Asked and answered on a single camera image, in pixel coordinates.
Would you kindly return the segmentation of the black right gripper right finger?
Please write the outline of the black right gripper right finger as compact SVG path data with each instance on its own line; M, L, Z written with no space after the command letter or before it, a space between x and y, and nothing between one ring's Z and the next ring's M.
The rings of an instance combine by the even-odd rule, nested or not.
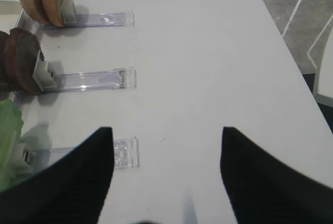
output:
M292 169L234 127L220 171L238 223L332 223L332 188Z

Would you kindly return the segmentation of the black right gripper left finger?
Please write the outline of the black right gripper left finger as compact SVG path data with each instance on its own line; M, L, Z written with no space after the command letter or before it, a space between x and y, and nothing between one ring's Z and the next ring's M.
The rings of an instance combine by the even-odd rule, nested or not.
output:
M1 223L98 223L114 171L110 127L32 178L1 192Z

